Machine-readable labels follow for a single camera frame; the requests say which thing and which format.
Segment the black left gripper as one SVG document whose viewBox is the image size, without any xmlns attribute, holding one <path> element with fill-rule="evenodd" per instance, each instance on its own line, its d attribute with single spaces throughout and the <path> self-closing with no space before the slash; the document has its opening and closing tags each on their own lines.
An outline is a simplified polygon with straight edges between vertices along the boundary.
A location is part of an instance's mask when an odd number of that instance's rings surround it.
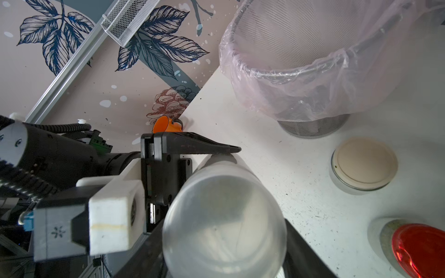
<svg viewBox="0 0 445 278">
<path fill-rule="evenodd" d="M 163 132 L 141 137 L 141 180 L 145 190 L 146 227 L 151 233 L 163 219 L 192 173 L 182 155 L 237 154 L 242 148 L 222 144 L 193 132 Z"/>
</svg>

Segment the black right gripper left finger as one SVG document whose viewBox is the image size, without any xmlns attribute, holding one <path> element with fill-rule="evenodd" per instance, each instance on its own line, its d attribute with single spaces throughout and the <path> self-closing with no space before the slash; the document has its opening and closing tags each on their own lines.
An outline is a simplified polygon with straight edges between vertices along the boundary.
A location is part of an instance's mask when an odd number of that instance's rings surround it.
<svg viewBox="0 0 445 278">
<path fill-rule="evenodd" d="M 114 275 L 114 278 L 166 278 L 163 258 L 162 220 L 135 255 Z"/>
</svg>

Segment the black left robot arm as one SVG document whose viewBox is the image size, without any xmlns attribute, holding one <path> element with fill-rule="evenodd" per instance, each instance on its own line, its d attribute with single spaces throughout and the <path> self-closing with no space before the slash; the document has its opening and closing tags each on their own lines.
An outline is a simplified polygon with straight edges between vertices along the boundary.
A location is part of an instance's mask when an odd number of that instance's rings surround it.
<svg viewBox="0 0 445 278">
<path fill-rule="evenodd" d="M 89 124 L 35 125 L 1 117 L 1 185 L 41 200 L 81 178 L 116 176 L 140 159 L 147 232 L 152 232 L 192 175 L 190 155 L 241 151 L 192 132 L 146 133 L 140 144 L 139 151 L 114 153 Z"/>
</svg>

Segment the clear plastic mung bean jar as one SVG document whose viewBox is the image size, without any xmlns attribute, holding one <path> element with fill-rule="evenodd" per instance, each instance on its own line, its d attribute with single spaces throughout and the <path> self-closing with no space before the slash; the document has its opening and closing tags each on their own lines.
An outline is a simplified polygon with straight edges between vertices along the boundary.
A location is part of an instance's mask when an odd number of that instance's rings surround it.
<svg viewBox="0 0 445 278">
<path fill-rule="evenodd" d="M 277 201 L 239 155 L 209 155 L 168 209 L 162 243 L 174 278 L 274 278 L 287 229 Z"/>
</svg>

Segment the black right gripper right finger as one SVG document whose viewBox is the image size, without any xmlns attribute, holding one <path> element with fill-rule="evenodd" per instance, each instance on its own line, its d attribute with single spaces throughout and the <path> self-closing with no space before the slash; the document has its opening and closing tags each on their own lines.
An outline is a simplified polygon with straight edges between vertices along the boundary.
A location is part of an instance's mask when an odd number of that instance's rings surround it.
<svg viewBox="0 0 445 278">
<path fill-rule="evenodd" d="M 292 224 L 285 220 L 287 251 L 282 268 L 286 278 L 337 278 Z"/>
</svg>

